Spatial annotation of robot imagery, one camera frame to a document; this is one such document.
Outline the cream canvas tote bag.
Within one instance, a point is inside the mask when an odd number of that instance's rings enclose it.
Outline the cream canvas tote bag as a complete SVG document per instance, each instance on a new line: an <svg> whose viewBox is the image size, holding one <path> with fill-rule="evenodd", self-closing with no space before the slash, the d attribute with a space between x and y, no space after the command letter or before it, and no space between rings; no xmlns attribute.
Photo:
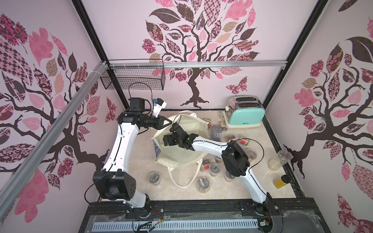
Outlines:
<svg viewBox="0 0 373 233"><path fill-rule="evenodd" d="M152 138L155 147L156 162L167 167L175 186L189 187L196 179L206 152L195 151L191 145L197 136L208 138L208 123L197 117L196 113L185 110L168 120L171 125L158 130ZM178 184L172 175L174 169L184 169L197 164L194 177L187 185Z"/></svg>

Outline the red label jar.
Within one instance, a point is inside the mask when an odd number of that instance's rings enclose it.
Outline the red label jar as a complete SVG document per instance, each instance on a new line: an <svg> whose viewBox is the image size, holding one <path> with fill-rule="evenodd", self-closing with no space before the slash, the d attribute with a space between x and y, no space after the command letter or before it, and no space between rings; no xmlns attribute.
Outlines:
<svg viewBox="0 0 373 233"><path fill-rule="evenodd" d="M210 162L209 159L203 159L203 160L202 160L202 163L201 163L201 168L200 168L200 170L201 170L201 171L209 170L209 168L210 168L210 164L211 164L211 162Z"/></svg>

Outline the silver tin can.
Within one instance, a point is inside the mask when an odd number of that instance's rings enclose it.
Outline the silver tin can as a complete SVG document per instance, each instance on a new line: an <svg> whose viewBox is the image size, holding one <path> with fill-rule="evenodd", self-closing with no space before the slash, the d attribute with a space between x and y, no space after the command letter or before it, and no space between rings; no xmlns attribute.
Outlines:
<svg viewBox="0 0 373 233"><path fill-rule="evenodd" d="M220 141L221 138L221 133L222 133L222 127L219 125L214 125L211 128L211 138L214 141Z"/></svg>

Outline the tan seed jar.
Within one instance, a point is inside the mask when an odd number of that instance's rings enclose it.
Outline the tan seed jar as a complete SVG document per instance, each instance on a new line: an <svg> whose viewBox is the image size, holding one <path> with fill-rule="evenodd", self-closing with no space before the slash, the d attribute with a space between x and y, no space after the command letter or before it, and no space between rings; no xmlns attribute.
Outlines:
<svg viewBox="0 0 373 233"><path fill-rule="evenodd" d="M222 130L223 133L228 130L225 122L223 122L223 121L219 123L219 126L221 127L221 130Z"/></svg>

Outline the clear seed jar grey lid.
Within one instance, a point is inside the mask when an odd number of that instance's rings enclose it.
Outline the clear seed jar grey lid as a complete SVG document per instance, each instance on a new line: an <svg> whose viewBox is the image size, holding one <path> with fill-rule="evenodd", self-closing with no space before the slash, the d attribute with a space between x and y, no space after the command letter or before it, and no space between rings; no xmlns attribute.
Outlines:
<svg viewBox="0 0 373 233"><path fill-rule="evenodd" d="M149 183L154 186L158 186L161 183L160 174L157 171L153 171L148 176Z"/></svg>

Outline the clear seed jar dark lid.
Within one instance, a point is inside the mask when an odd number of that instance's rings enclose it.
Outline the clear seed jar dark lid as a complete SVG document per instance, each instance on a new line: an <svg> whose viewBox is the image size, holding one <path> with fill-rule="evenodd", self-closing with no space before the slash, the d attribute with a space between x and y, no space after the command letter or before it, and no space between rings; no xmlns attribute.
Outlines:
<svg viewBox="0 0 373 233"><path fill-rule="evenodd" d="M216 177L217 175L219 175L221 172L221 167L219 164L217 163L211 163L210 166L209 166L209 173L210 173L210 176L212 177Z"/></svg>

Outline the clear seed jar striped lid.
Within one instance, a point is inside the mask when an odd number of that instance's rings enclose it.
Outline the clear seed jar striped lid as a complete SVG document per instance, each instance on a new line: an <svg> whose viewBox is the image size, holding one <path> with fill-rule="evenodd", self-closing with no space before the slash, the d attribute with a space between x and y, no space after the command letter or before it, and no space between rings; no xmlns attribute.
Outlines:
<svg viewBox="0 0 373 233"><path fill-rule="evenodd" d="M207 177L200 177L196 182L197 190L200 193L207 193L210 190L210 182Z"/></svg>

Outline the red seed jar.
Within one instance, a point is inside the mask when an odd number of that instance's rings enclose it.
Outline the red seed jar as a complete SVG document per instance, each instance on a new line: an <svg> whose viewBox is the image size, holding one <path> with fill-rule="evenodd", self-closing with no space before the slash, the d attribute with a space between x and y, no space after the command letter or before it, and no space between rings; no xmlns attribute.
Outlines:
<svg viewBox="0 0 373 233"><path fill-rule="evenodd" d="M242 145L247 146L250 143L250 139L246 138L246 137L242 137L242 138L238 139L237 142L239 142Z"/></svg>
<svg viewBox="0 0 373 233"><path fill-rule="evenodd" d="M226 137L227 142L236 141L238 138L235 135L229 135Z"/></svg>

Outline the pink label seed jar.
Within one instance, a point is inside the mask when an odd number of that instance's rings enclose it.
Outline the pink label seed jar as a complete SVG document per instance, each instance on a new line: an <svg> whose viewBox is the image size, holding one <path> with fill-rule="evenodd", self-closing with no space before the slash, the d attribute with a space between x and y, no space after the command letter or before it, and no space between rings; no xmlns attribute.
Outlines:
<svg viewBox="0 0 373 233"><path fill-rule="evenodd" d="M247 148L245 153L249 160L255 160L257 158L257 152L252 148Z"/></svg>

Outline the clear jar sandy contents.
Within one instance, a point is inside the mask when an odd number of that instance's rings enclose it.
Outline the clear jar sandy contents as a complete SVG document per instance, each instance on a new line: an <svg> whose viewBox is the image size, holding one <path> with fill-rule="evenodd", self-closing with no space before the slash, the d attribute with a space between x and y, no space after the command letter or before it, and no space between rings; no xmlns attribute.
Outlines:
<svg viewBox="0 0 373 233"><path fill-rule="evenodd" d="M268 168L272 171L277 171L288 163L293 158L292 154L287 150L280 150L275 157L268 162Z"/></svg>

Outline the yellow label seed jar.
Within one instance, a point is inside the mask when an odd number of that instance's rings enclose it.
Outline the yellow label seed jar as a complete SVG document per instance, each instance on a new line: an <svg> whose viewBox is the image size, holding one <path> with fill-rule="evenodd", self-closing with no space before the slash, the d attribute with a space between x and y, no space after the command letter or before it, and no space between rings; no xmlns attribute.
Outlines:
<svg viewBox="0 0 373 233"><path fill-rule="evenodd" d="M288 175L282 175L280 178L278 178L275 181L273 181L273 185L277 189L280 189L280 188L286 186L287 184L289 184L290 182L291 182L291 177L290 176L288 176Z"/></svg>

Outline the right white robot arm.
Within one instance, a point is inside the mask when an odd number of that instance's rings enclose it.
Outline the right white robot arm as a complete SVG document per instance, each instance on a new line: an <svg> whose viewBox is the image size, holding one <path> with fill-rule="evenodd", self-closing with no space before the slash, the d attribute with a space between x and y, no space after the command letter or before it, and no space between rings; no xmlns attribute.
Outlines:
<svg viewBox="0 0 373 233"><path fill-rule="evenodd" d="M206 152L221 158L226 170L234 177L242 179L254 203L253 210L258 215L281 214L272 196L255 177L248 155L236 140L216 142L198 134L188 134L178 123L168 123L166 126L170 126L170 133L164 136L165 146L177 145L185 150Z"/></svg>

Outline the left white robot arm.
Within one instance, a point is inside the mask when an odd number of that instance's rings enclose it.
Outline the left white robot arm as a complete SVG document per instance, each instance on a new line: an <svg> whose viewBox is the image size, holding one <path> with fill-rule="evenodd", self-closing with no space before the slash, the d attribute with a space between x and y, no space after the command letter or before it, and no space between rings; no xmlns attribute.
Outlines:
<svg viewBox="0 0 373 233"><path fill-rule="evenodd" d="M143 98L130 98L130 107L118 117L118 131L112 152L101 171L94 172L93 186L103 200L123 202L133 209L150 212L150 198L137 190L137 182L129 174L129 162L136 137L141 128L161 130L172 121L160 115L166 107L161 98L153 100L152 112L145 114Z"/></svg>

